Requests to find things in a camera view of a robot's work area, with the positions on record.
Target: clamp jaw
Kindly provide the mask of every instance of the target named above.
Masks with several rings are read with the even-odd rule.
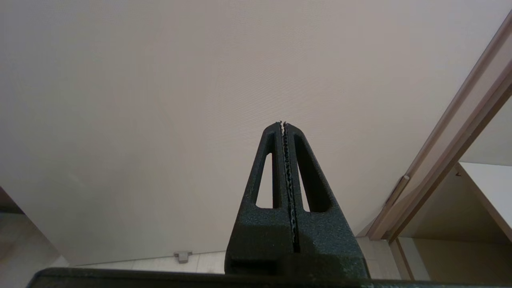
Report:
[[[256,206],[272,154],[272,209]],[[311,212],[303,209],[298,170]],[[354,234],[301,130],[263,131],[226,251],[227,274],[369,278]]]

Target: serrated edge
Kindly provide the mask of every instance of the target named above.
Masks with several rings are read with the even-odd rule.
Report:
[[[283,139],[283,157],[285,164],[286,192],[288,194],[288,214],[292,233],[293,250],[299,252],[297,218],[295,214],[295,196],[293,194],[293,181],[291,179],[290,151],[288,148],[288,123],[280,122]]]

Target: floor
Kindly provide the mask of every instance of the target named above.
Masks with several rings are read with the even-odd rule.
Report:
[[[357,238],[374,279],[400,279],[386,241]],[[225,252],[189,256],[179,264],[175,257],[90,264],[78,268],[224,273]],[[48,267],[68,267],[67,261],[25,216],[0,213],[0,287],[25,287],[34,273]]]

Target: wooden door frame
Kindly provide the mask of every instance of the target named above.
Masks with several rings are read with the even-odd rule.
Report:
[[[398,181],[366,236],[394,241],[511,93],[512,11]]]

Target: beige wall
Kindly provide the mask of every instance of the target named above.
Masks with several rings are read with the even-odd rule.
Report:
[[[512,166],[512,100],[498,111],[461,162]]]
[[[414,239],[431,281],[512,283],[512,246]]]
[[[510,243],[481,201],[454,169],[413,217],[401,237]]]

